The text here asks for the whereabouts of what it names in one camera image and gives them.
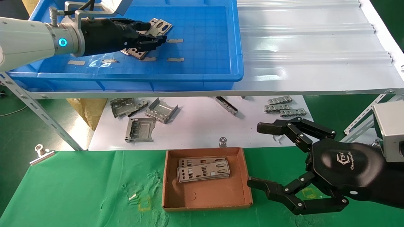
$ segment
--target gray box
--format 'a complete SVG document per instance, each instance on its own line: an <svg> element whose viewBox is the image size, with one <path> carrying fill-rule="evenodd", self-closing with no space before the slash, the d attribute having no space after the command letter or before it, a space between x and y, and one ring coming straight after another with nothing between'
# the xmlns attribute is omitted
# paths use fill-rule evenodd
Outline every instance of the gray box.
<svg viewBox="0 0 404 227"><path fill-rule="evenodd" d="M387 162L404 162L404 101L373 105L376 129L383 139L382 151Z"/></svg>

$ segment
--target yellow tape mark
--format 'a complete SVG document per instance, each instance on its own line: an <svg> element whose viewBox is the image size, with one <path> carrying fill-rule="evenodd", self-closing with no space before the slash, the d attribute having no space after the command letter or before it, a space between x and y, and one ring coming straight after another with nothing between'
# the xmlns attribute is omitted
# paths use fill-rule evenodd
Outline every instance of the yellow tape mark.
<svg viewBox="0 0 404 227"><path fill-rule="evenodd" d="M312 188L304 188L302 190L303 196L307 199L316 199L318 198L317 193Z"/></svg>
<svg viewBox="0 0 404 227"><path fill-rule="evenodd" d="M147 206L146 207L142 207L142 202L143 203L147 203ZM139 204L137 205L137 209L140 211L140 212L145 212L145 211L149 211L150 209L151 209L151 198L150 198L150 196L148 196L148 197L146 197L146 199L140 199L140 201L139 201Z"/></svg>

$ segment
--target cardboard box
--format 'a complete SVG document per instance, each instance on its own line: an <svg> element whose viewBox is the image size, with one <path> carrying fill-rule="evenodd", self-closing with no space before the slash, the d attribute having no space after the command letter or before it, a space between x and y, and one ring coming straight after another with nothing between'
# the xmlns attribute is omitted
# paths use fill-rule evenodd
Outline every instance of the cardboard box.
<svg viewBox="0 0 404 227"><path fill-rule="evenodd" d="M229 178L178 182L179 158L220 156L225 156L229 162ZM249 208L253 198L247 179L246 160L240 147L168 150L164 167L163 209L173 212Z"/></svg>

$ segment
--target metal clip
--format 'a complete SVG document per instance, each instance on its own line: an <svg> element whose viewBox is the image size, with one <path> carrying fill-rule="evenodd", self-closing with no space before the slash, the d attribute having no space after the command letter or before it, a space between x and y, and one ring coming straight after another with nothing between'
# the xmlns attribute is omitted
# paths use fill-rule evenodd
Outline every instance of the metal clip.
<svg viewBox="0 0 404 227"><path fill-rule="evenodd" d="M38 153L38 158L35 159L34 161L29 162L31 166L36 165L42 162L43 160L48 159L56 154L54 150L49 151L49 149L44 149L44 146L42 144L36 145L35 151L36 153Z"/></svg>
<svg viewBox="0 0 404 227"><path fill-rule="evenodd" d="M221 147L221 148L227 147L227 139L226 139L226 137L220 137L220 139L219 139L219 147Z"/></svg>

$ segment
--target sheet metal part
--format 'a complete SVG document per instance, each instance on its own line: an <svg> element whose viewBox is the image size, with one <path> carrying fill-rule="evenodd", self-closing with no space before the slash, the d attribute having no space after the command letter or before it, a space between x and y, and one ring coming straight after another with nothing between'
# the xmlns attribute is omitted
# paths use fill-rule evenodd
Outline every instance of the sheet metal part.
<svg viewBox="0 0 404 227"><path fill-rule="evenodd" d="M180 158L178 159L178 168L187 166L196 166L200 164L219 162L224 160L226 160L226 157Z"/></svg>
<svg viewBox="0 0 404 227"><path fill-rule="evenodd" d="M287 109L281 110L280 116L285 117L295 117L295 116L305 116L307 112L304 109Z"/></svg>
<svg viewBox="0 0 404 227"><path fill-rule="evenodd" d="M112 114L115 118L126 114L128 117L144 109L149 103L146 100L137 102L134 98L120 98L111 100Z"/></svg>
<svg viewBox="0 0 404 227"><path fill-rule="evenodd" d="M279 105L265 105L264 106L265 113L279 112L279 111L285 110L285 109L290 109L289 105L279 104Z"/></svg>
<svg viewBox="0 0 404 227"><path fill-rule="evenodd" d="M184 61L184 58L183 57L179 57L179 58L169 57L169 58L167 58L167 61L182 62L182 61Z"/></svg>
<svg viewBox="0 0 404 227"><path fill-rule="evenodd" d="M167 43L180 43L183 42L183 39L171 39L171 40L167 40Z"/></svg>
<svg viewBox="0 0 404 227"><path fill-rule="evenodd" d="M291 103L293 99L288 95L288 96L282 96L274 99L269 99L268 104L270 105L275 105L275 104L285 104L285 103Z"/></svg>
<svg viewBox="0 0 404 227"><path fill-rule="evenodd" d="M130 118L126 129L125 141L133 142L153 142L152 132L156 126L154 118Z"/></svg>
<svg viewBox="0 0 404 227"><path fill-rule="evenodd" d="M215 100L219 103L223 108L225 108L229 113L236 115L238 113L238 109L235 108L232 104L230 104L225 98L222 96L216 96Z"/></svg>
<svg viewBox="0 0 404 227"><path fill-rule="evenodd" d="M145 111L145 115L155 118L157 121L166 124L177 109L178 105L175 107L171 107L167 105L167 103L160 101L160 99L157 98Z"/></svg>
<svg viewBox="0 0 404 227"><path fill-rule="evenodd" d="M180 183L229 175L230 169L227 160L177 168L177 177Z"/></svg>
<svg viewBox="0 0 404 227"><path fill-rule="evenodd" d="M161 19L159 20L156 18L151 19L149 23L151 24L151 28L148 31L138 31L138 33L151 36L162 36L165 35L173 27L173 25L168 23L167 21L163 21ZM121 50L121 52L126 55L134 56L140 60L142 60L148 53L148 51L140 52L136 48L130 48L128 50L124 49Z"/></svg>

